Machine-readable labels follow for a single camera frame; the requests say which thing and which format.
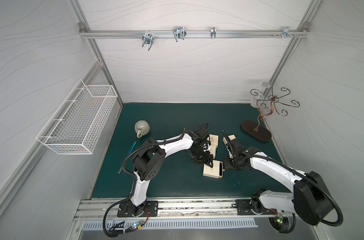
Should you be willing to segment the cream jewelry box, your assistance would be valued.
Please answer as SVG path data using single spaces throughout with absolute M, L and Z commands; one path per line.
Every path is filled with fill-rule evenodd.
M 209 135 L 209 138 L 210 138 L 211 145 L 214 145 L 217 148 L 219 136 L 218 135 L 212 135 L 212 134 L 210 134 Z
M 229 136 L 224 136 L 223 137 L 223 143 L 226 145 L 226 144 L 228 144 L 228 141 L 227 140 L 234 140 L 234 139 L 236 139 L 236 136 L 235 135 L 229 135 Z
M 210 145 L 209 152 L 210 152 L 211 155 L 213 155 L 213 158 L 214 159 L 216 157 L 216 150 L 217 150 L 217 146 L 216 145 Z
M 223 162 L 213 160 L 213 167 L 209 167 L 208 165 L 203 166 L 203 176 L 215 179 L 223 178 L 224 165 Z

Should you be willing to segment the cream jewelry box top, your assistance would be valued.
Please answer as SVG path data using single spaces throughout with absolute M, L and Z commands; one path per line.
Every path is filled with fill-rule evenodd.
M 227 140 L 234 140 L 234 139 L 236 139 L 236 136 L 235 135 L 229 135 L 229 136 L 224 136 L 223 137 L 223 143 L 226 145 L 226 144 L 228 144 L 228 141 Z

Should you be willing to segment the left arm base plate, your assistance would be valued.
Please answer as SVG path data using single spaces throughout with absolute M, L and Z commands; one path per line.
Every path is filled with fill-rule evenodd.
M 135 206 L 131 200 L 120 204 L 117 217 L 133 218 L 133 217 L 157 217 L 158 216 L 158 201 L 145 201 L 139 206 Z

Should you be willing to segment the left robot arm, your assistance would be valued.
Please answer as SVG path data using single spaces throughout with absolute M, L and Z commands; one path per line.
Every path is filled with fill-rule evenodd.
M 125 173 L 133 176 L 132 190 L 128 204 L 139 208 L 145 205 L 151 179 L 160 171 L 165 159 L 180 151 L 190 151 L 193 162 L 213 167 L 213 155 L 210 153 L 209 122 L 199 126 L 195 131 L 183 129 L 178 136 L 155 140 L 149 138 L 138 149 L 130 153 L 122 163 Z

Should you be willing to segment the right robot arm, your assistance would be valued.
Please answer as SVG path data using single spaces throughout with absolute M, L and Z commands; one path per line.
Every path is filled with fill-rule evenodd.
M 314 171 L 306 173 L 291 168 L 257 148 L 245 148 L 238 139 L 231 139 L 226 132 L 222 134 L 229 153 L 229 157 L 225 160 L 226 169 L 260 171 L 288 190 L 283 193 L 260 189 L 254 193 L 247 206 L 255 215 L 262 215 L 264 211 L 270 209 L 292 213 L 294 217 L 299 216 L 312 226 L 323 223 L 338 227 L 343 223 L 342 210 L 318 173 Z

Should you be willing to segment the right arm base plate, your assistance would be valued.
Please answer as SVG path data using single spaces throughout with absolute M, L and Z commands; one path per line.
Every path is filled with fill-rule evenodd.
M 274 211 L 266 209 L 258 201 L 252 199 L 235 200 L 231 207 L 236 209 L 236 214 L 239 216 L 276 215 Z

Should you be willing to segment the cream jewelry box front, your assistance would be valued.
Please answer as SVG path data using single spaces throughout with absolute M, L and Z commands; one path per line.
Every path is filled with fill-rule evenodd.
M 213 160 L 213 167 L 209 167 L 208 165 L 203 166 L 203 176 L 215 179 L 223 178 L 224 165 L 223 162 Z

